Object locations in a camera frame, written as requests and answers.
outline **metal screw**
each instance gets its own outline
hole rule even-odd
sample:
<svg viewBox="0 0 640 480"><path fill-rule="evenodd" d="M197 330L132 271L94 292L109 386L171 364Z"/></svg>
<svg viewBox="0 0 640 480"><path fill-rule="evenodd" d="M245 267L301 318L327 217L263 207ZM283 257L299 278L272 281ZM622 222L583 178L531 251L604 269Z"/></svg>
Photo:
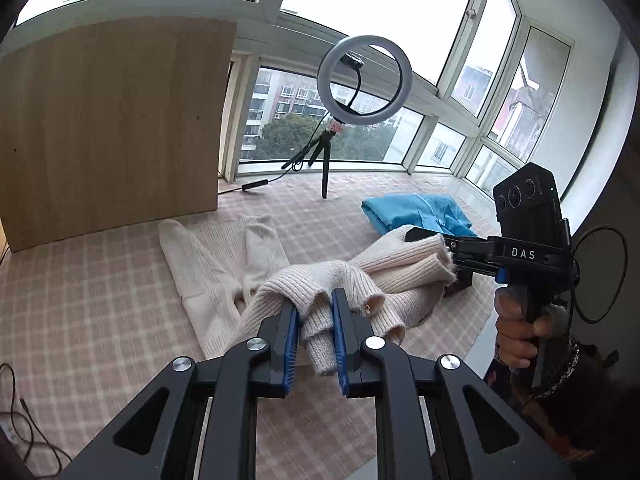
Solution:
<svg viewBox="0 0 640 480"><path fill-rule="evenodd" d="M174 370L176 372L183 372L191 368L191 359L188 357L177 357L174 359Z"/></svg>
<svg viewBox="0 0 640 480"><path fill-rule="evenodd" d="M267 342L261 337L252 337L246 342L246 347L252 351L262 350L265 346L267 346Z"/></svg>
<svg viewBox="0 0 640 480"><path fill-rule="evenodd" d="M443 368L447 370L455 370L460 366L460 359L458 359L455 355L443 355L440 358L440 364Z"/></svg>
<svg viewBox="0 0 640 480"><path fill-rule="evenodd" d="M380 350L385 345L385 340L377 335L373 335L371 337L367 337L364 344L367 345L367 348L371 348L372 350Z"/></svg>

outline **knit sweater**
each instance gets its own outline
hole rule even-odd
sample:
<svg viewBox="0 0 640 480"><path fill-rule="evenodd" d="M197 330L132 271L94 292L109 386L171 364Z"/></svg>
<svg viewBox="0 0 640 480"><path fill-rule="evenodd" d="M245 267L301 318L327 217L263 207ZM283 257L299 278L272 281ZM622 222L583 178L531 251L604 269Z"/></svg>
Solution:
<svg viewBox="0 0 640 480"><path fill-rule="evenodd" d="M290 300L300 342L318 374L335 371L331 293L344 288L352 312L369 317L374 334L401 342L424 322L455 280L441 235L405 242L395 229L349 262L290 266L271 218L241 216L186 229L159 225L162 250L182 304L207 358L255 336L265 317Z"/></svg>

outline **blue cloth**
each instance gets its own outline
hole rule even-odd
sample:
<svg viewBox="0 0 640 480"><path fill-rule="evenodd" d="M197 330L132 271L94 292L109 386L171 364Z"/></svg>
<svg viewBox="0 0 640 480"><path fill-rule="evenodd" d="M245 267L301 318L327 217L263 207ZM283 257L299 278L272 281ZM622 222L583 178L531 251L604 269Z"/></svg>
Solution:
<svg viewBox="0 0 640 480"><path fill-rule="evenodd" d="M410 224L447 235L478 236L447 194L388 194L363 200L362 210L380 235Z"/></svg>

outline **blue gripper pad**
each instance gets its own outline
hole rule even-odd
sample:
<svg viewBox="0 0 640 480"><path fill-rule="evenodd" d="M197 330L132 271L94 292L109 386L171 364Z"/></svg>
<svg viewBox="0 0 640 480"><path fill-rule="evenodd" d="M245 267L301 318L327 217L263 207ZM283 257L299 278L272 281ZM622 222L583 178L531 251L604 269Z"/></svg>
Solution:
<svg viewBox="0 0 640 480"><path fill-rule="evenodd" d="M348 392L349 381L347 378L347 349L344 343L344 332L342 331L342 321L340 320L340 313L338 312L337 298L335 297L335 291L331 294L332 304L331 312L334 317L334 348L335 348L335 363L338 371L338 384L340 384L340 390L345 396Z"/></svg>
<svg viewBox="0 0 640 480"><path fill-rule="evenodd" d="M282 377L282 387L286 395L289 395L293 384L293 374L296 367L296 352L298 351L298 311L291 309L289 316L289 328L287 330L287 340L284 347L284 374Z"/></svg>
<svg viewBox="0 0 640 480"><path fill-rule="evenodd" d="M494 277L495 283L505 284L509 283L509 273L507 269L499 269L498 274Z"/></svg>

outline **tree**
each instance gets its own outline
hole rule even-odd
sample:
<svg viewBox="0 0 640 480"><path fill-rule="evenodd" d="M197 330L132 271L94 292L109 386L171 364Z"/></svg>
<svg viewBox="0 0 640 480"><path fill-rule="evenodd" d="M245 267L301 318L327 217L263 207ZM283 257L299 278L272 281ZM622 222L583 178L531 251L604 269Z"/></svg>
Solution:
<svg viewBox="0 0 640 480"><path fill-rule="evenodd" d="M287 114L262 127L262 138L256 139L253 158L287 159L295 155L309 140L318 119L306 115Z"/></svg>
<svg viewBox="0 0 640 480"><path fill-rule="evenodd" d="M377 128L347 125L331 143L331 158L381 162L395 134L396 128L384 123Z"/></svg>
<svg viewBox="0 0 640 480"><path fill-rule="evenodd" d="M262 138L256 140L253 158L256 160L287 159L308 142L318 119L307 115L287 114L262 127ZM316 137L322 132L318 128ZM387 124L379 127L346 125L331 143L333 160L382 161L385 158L396 128Z"/></svg>

